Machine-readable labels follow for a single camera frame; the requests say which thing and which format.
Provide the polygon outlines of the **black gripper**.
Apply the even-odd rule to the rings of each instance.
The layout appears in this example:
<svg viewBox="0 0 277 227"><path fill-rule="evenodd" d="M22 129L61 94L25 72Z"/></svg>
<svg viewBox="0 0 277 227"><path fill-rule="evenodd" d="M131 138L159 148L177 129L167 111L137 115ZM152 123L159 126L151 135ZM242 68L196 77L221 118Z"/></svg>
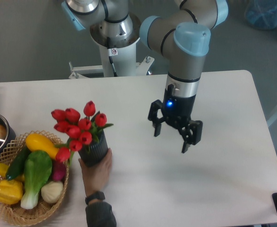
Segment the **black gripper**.
<svg viewBox="0 0 277 227"><path fill-rule="evenodd" d="M196 96L178 97L164 94L163 103L159 99L151 103L147 117L155 129L154 137L160 135L163 122L180 130L180 135L184 140L183 154L187 152L190 145L196 145L201 140L203 122L191 120L195 98Z"/></svg>

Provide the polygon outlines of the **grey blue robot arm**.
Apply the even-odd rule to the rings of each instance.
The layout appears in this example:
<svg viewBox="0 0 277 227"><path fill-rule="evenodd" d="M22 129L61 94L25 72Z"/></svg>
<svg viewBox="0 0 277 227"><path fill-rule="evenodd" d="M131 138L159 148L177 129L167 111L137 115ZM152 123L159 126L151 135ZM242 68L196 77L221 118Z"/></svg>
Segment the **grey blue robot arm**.
<svg viewBox="0 0 277 227"><path fill-rule="evenodd" d="M61 6L77 30L88 29L99 46L105 77L135 76L136 44L169 61L163 100L151 104L148 119L160 134L161 124L178 130L182 151L201 139L201 121L191 118L211 29L228 15L224 0L181 0L179 11L169 18L150 16L140 21L126 0L65 0Z"/></svg>

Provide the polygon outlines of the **grey sleeved forearm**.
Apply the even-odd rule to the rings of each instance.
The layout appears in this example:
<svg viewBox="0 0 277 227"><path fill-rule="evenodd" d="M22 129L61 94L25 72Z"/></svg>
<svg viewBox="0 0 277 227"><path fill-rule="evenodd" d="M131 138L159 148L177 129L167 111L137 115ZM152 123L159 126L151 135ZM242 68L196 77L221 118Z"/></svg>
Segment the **grey sleeved forearm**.
<svg viewBox="0 0 277 227"><path fill-rule="evenodd" d="M95 202L86 206L88 227L116 227L112 206L107 202Z"/></svg>

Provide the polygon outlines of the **person's hand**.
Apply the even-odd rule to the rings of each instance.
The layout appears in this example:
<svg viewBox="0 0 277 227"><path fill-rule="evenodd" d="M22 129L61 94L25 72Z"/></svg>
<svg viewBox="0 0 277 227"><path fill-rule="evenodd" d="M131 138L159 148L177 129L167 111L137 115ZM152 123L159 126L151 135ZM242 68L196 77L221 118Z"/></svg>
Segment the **person's hand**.
<svg viewBox="0 0 277 227"><path fill-rule="evenodd" d="M110 177L113 163L112 150L109 148L101 162L92 167L87 167L80 158L78 161L82 171L86 196L88 197L95 192L100 192L108 183Z"/></svg>

